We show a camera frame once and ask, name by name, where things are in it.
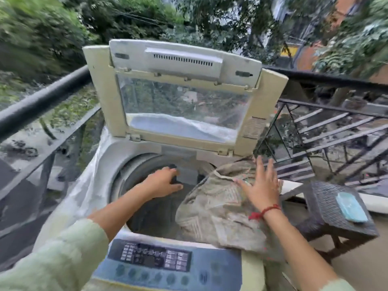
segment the top-load washing machine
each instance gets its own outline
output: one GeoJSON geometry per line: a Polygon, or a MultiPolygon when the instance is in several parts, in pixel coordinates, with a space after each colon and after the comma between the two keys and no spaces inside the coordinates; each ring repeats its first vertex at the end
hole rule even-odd
{"type": "Polygon", "coordinates": [[[106,129],[34,250],[156,169],[174,165],[184,189],[144,204],[92,280],[115,290],[263,290],[258,256],[196,243],[181,234],[175,212],[207,173],[251,155],[288,78],[257,60],[160,41],[116,39],[87,46],[84,54],[106,129]]]}

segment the open lid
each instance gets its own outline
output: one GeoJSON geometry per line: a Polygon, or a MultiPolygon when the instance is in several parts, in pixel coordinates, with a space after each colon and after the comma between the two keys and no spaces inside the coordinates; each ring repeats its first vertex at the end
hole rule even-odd
{"type": "Polygon", "coordinates": [[[218,50],[114,39],[85,57],[109,131],[250,155],[287,78],[261,62],[218,50]]]}

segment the control panel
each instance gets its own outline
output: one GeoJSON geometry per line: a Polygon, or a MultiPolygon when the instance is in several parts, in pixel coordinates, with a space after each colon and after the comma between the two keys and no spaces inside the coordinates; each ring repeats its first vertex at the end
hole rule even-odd
{"type": "Polygon", "coordinates": [[[240,291],[240,251],[164,241],[134,233],[116,237],[93,279],[155,290],[240,291]]]}

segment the sleeve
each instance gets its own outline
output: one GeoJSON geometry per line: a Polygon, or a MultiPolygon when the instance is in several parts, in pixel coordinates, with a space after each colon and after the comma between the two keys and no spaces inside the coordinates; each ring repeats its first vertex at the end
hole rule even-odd
{"type": "Polygon", "coordinates": [[[108,246],[99,225],[79,220],[0,274],[0,291],[79,291],[104,259],[108,246]]]}
{"type": "Polygon", "coordinates": [[[355,291],[355,289],[344,279],[330,282],[321,291],[355,291]]]}

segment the person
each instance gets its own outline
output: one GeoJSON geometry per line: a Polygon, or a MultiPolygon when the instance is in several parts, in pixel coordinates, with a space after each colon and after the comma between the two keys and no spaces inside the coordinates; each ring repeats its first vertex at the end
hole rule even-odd
{"type": "MultiPolygon", "coordinates": [[[[265,171],[256,161],[253,185],[236,181],[259,210],[279,203],[279,181],[270,160],[265,171]]],[[[109,242],[145,202],[167,196],[183,188],[171,184],[178,174],[165,167],[150,174],[118,200],[77,221],[57,238],[21,259],[13,269],[0,274],[0,291],[79,291],[105,258],[109,242]]],[[[294,228],[281,210],[266,211],[264,219],[278,236],[288,263],[302,291],[354,291],[339,279],[330,265],[294,228]]]]}

